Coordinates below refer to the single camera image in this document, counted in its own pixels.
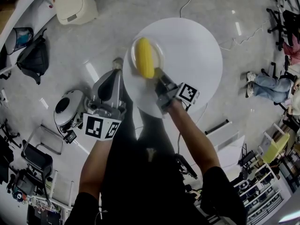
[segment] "black backpack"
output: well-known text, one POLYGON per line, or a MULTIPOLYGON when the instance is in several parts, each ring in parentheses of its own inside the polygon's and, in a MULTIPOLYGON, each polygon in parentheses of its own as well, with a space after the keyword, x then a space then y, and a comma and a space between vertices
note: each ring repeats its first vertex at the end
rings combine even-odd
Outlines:
POLYGON ((40 77, 44 75, 49 67, 46 40, 43 38, 45 30, 42 35, 20 53, 16 63, 25 75, 36 81, 37 85, 41 83, 40 77))

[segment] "black sleeve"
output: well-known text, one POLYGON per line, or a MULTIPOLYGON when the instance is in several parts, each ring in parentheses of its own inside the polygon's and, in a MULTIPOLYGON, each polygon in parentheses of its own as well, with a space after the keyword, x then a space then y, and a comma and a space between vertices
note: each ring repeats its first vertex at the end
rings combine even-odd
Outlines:
POLYGON ((209 214, 230 218, 237 225, 247 224, 247 211, 220 167, 210 168, 203 176, 201 209, 209 214))
POLYGON ((85 224, 94 225, 97 214, 99 213, 99 202, 91 194, 80 193, 77 195, 74 207, 65 225, 85 224))

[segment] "white bin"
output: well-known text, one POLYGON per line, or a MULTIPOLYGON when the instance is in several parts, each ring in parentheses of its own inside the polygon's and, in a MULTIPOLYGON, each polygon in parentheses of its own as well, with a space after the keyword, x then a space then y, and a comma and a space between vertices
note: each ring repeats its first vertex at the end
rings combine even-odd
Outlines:
POLYGON ((94 0, 56 0, 55 9, 57 18, 63 25, 80 25, 98 17, 94 0))

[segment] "table top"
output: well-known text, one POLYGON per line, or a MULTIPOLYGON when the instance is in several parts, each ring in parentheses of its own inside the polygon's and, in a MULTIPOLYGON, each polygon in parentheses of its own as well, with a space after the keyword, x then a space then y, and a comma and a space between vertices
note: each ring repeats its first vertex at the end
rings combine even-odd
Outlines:
MULTIPOLYGON (((200 91, 192 114, 215 94, 223 71, 222 54, 213 35, 202 25, 184 18, 166 18, 144 28, 136 37, 155 40, 164 55, 164 72, 176 83, 187 83, 200 91)), ((123 64, 126 90, 138 108, 163 118, 156 105, 155 80, 142 78, 132 63, 130 49, 123 64)))

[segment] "gray floor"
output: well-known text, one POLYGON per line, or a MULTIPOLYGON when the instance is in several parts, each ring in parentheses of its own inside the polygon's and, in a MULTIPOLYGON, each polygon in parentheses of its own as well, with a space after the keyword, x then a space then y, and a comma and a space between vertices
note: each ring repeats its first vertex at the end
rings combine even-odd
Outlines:
MULTIPOLYGON (((27 139, 33 128, 41 122, 56 130, 53 111, 60 97, 74 88, 80 88, 88 94, 94 83, 86 69, 87 63, 91 63, 101 76, 112 68, 111 62, 115 57, 124 57, 131 40, 141 29, 162 18, 178 17, 180 8, 187 1, 96 0, 99 17, 81 26, 63 26, 54 17, 46 25, 50 47, 49 69, 42 76, 39 86, 18 68, 12 70, 9 80, 0 80, 9 100, 8 109, 1 107, 1 117, 8 118, 22 139, 27 139), (41 98, 49 105, 48 109, 40 102, 41 98)), ((224 63, 222 80, 197 124, 200 129, 207 130, 225 119, 231 120, 246 135, 245 142, 249 149, 259 145, 263 132, 282 114, 282 110, 271 101, 260 97, 246 99, 244 91, 240 91, 246 84, 245 79, 240 79, 241 73, 268 69, 272 61, 278 64, 280 72, 284 62, 283 53, 276 51, 275 35, 267 33, 270 27, 267 7, 274 7, 273 0, 192 0, 182 14, 182 17, 206 27, 218 43, 227 49, 231 47, 232 38, 240 43, 267 21, 263 30, 257 31, 249 41, 236 45, 231 51, 221 50, 224 63), (236 22, 240 24, 241 36, 237 33, 236 22)), ((203 109, 193 114, 193 119, 197 121, 202 112, 203 109)), ((137 112, 135 122, 136 127, 141 126, 137 112)), ((169 120, 165 121, 165 126, 176 147, 176 128, 169 120)), ((77 142, 87 151, 94 144, 93 140, 80 132, 77 142)), ((61 156, 52 157, 61 182, 69 184, 71 180, 75 181, 75 195, 87 153, 73 143, 65 145, 61 156)), ((57 196, 63 196, 64 193, 61 191, 57 196)))

